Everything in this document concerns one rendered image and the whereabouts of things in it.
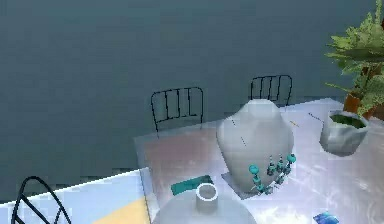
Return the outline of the green potted house plant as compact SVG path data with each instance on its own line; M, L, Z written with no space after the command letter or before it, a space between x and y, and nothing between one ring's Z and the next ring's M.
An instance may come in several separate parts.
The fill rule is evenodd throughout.
M376 10L369 12L358 27L350 26L342 36L334 35L326 53L343 75L355 74L351 88L327 83L347 93L344 111L369 120L384 105L384 0L375 0Z

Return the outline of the grey jewellery bust stand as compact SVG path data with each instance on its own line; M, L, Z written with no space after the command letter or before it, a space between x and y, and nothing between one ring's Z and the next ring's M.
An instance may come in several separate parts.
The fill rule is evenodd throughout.
M241 200L260 193L279 176L292 153L294 135L280 109L270 100L254 99L224 119L216 138L228 172L223 179Z

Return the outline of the grey round vase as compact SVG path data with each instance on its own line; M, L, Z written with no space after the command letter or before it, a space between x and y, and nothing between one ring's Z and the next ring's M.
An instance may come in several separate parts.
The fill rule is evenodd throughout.
M152 224L257 224L239 201L220 194L214 184L174 196L156 214Z

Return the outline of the blue flat card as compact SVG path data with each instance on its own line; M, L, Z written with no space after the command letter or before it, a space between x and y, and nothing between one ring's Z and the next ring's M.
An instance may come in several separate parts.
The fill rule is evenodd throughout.
M339 224L339 220L335 215L329 212L322 212L313 217L317 224Z

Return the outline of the teal flat book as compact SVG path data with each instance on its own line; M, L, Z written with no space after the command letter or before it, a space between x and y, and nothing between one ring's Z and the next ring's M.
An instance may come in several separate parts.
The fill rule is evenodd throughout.
M209 175L191 178L191 179L173 184L171 186L171 192L174 196L176 196L176 195L181 194L185 191L194 190L202 183L212 184L213 181Z

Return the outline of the grey faceted bowl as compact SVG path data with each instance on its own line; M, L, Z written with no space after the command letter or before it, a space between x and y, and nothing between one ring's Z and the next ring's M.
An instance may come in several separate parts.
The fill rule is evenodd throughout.
M362 116L333 110L323 120L319 143L323 150L340 156L354 154L369 130L369 122Z

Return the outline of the glass dining table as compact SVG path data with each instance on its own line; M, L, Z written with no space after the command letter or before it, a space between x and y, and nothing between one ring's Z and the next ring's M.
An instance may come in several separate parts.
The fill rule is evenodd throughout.
M227 167L216 141L216 121L134 139L148 207L155 214L173 198L170 186L209 175L218 192L244 204L258 224L317 224L329 212L339 224L384 224L384 121L372 118L358 150L346 157L319 144L322 122L342 104L330 98L281 110L294 134L292 171L270 195L240 197L222 175Z

